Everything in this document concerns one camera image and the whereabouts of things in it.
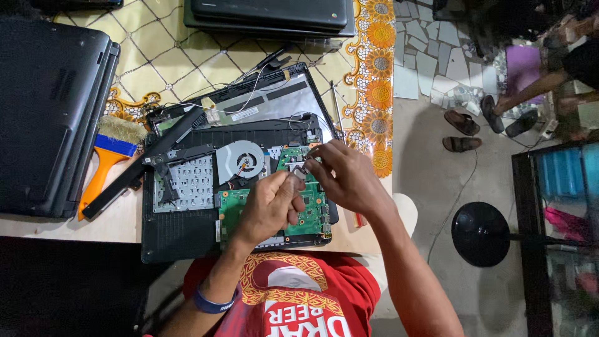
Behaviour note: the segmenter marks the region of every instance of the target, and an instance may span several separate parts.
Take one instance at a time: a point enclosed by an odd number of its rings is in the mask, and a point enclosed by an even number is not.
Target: left hand
[[[298,212],[305,210],[300,191],[305,183],[289,171],[277,171],[259,180],[247,196],[241,221],[233,241],[252,250],[257,244],[298,222]]]

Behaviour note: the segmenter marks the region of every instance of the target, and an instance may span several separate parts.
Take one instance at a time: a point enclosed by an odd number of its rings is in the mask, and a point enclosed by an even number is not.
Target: cooling fan
[[[216,151],[219,185],[229,181],[234,174],[249,179],[264,167],[264,153],[260,146],[248,140],[238,140]]]

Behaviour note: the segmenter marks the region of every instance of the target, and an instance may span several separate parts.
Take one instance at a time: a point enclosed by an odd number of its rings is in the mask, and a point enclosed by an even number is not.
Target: brown sandal
[[[466,136],[474,136],[479,133],[480,126],[466,113],[458,113],[455,110],[447,110],[443,114],[445,120]]]
[[[445,137],[443,146],[451,152],[464,152],[474,150],[483,145],[483,141],[478,138],[470,137]]]

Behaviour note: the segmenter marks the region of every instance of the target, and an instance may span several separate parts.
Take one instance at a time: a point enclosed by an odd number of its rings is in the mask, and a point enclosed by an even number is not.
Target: paint brush
[[[143,125],[135,122],[110,115],[100,119],[98,136],[93,146],[100,163],[79,202],[79,221],[85,217],[82,211],[102,192],[110,168],[119,161],[131,158],[137,150],[137,143],[147,133]]]

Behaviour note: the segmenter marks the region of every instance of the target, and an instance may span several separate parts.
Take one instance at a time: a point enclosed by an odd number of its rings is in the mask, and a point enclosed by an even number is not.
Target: orange brush handle
[[[89,182],[85,193],[83,193],[83,196],[81,197],[81,202],[79,203],[79,221],[83,220],[85,217],[82,213],[83,210],[102,192],[102,187],[104,187],[106,175],[108,175],[110,168],[119,161],[128,160],[131,158],[129,156],[108,151],[97,146],[94,147],[94,150],[96,150],[96,153],[100,158],[100,164],[96,170],[96,173],[93,174],[93,178]]]

